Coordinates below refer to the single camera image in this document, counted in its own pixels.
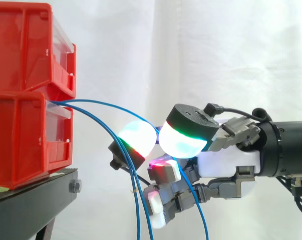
bolt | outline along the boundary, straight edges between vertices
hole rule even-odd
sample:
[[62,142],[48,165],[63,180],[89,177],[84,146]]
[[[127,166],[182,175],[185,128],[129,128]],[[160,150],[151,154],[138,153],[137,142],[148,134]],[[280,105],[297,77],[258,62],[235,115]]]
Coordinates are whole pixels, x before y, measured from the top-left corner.
[[82,181],[77,179],[77,180],[72,180],[70,183],[70,192],[71,193],[80,193],[82,189]]

red storage drawer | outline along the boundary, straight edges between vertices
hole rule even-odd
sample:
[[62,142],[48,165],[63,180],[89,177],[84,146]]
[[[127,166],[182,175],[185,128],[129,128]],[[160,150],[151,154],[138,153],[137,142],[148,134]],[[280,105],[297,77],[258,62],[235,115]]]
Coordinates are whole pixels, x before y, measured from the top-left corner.
[[76,47],[46,3],[0,2],[0,91],[75,97]]
[[0,187],[14,189],[72,163],[73,112],[40,92],[0,93]]

robotic hand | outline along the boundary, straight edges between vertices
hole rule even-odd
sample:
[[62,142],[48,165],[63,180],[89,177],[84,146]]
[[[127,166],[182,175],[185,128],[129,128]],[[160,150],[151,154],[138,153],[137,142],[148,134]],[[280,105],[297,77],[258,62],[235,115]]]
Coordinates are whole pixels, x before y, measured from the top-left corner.
[[[219,124],[214,117],[225,111],[243,116]],[[176,213],[195,204],[177,163],[200,203],[212,197],[241,198],[253,188],[256,176],[268,176],[292,193],[302,212],[302,121],[272,122],[262,108],[249,115],[210,103],[204,110],[177,104],[158,141],[167,154],[149,162],[148,174],[155,183],[143,191],[153,228],[162,228]],[[137,152],[131,153],[138,168],[143,160]],[[123,164],[120,157],[111,162],[115,169]],[[197,184],[201,177],[215,179]]]

white plastic housing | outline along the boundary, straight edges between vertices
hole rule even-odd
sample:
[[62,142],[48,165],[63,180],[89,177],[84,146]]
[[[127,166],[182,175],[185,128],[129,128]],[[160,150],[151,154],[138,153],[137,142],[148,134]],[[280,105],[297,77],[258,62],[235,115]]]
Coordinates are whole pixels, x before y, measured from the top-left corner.
[[260,172],[260,152],[243,152],[230,146],[217,152],[201,152],[198,156],[198,170],[203,178],[229,178],[234,176],[236,167],[254,166],[254,173]]

black metal bracket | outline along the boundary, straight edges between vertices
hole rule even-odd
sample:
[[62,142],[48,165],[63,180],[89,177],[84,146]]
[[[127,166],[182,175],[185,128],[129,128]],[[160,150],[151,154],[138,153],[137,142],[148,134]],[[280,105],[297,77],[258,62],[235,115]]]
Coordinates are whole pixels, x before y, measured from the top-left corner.
[[73,190],[77,169],[65,168],[58,173],[18,190],[0,193],[0,240],[28,240],[41,231],[45,235],[50,224],[53,226],[55,216],[77,196]]

